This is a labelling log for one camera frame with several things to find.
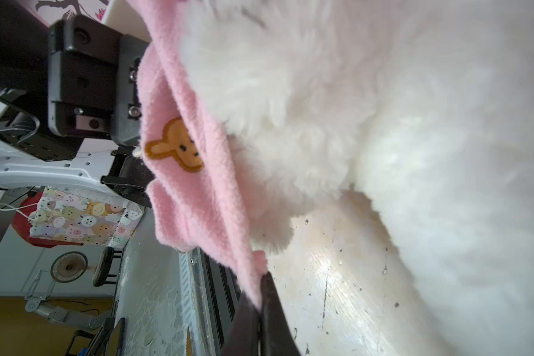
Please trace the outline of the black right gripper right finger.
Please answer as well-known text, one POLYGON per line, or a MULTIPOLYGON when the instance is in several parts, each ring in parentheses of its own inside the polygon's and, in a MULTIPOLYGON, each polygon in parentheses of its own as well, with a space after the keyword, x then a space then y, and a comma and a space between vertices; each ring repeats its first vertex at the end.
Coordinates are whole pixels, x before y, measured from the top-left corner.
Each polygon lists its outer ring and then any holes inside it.
POLYGON ((261 280, 263 306, 261 309, 260 354, 266 356, 300 356, 271 273, 261 280))

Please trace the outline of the white teddy bear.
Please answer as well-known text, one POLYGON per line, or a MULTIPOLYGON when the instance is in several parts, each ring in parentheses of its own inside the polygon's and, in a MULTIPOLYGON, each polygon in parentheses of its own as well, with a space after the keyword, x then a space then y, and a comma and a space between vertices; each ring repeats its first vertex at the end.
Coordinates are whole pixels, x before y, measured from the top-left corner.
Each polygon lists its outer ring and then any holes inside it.
POLYGON ((534 1, 186 1, 253 218, 351 189, 458 355, 534 355, 534 1))

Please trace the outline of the pink teddy hoodie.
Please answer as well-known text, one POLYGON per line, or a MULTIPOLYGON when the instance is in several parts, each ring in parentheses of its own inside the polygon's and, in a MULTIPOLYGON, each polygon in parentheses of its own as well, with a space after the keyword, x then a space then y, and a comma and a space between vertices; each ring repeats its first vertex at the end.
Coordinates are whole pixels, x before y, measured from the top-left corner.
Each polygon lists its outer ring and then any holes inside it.
POLYGON ((181 1, 133 1, 151 36, 139 65, 142 160, 154 175, 146 191, 157 240, 179 252, 202 249, 230 268, 256 307, 264 252, 252 249, 249 220, 227 136, 186 81, 177 45, 181 1))

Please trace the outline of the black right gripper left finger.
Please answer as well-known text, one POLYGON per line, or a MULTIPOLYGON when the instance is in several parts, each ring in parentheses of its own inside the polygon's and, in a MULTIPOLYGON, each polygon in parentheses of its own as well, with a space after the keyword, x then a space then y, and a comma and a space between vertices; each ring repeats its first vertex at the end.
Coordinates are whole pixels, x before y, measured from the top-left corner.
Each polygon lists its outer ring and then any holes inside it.
POLYGON ((223 344, 222 356, 258 356, 260 312, 249 298, 240 295, 231 331, 223 344))

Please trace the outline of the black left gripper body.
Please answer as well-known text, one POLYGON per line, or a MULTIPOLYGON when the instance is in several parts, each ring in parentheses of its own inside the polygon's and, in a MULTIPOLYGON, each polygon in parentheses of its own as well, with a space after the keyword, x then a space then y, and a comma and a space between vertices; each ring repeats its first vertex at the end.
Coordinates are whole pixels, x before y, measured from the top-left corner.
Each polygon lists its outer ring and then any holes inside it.
POLYGON ((136 146, 142 118, 137 74, 148 43, 86 16, 48 31, 48 127, 57 136, 136 146))

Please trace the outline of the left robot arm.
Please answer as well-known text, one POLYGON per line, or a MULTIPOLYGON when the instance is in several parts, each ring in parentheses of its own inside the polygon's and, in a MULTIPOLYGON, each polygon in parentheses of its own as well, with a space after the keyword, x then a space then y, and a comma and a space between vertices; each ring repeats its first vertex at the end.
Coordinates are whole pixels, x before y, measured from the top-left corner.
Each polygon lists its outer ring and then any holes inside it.
POLYGON ((77 15, 45 26, 13 1, 0 1, 0 141, 46 162, 72 160, 85 139, 117 149, 100 182, 149 206, 153 174, 133 156, 141 105, 136 75, 147 43, 77 15))

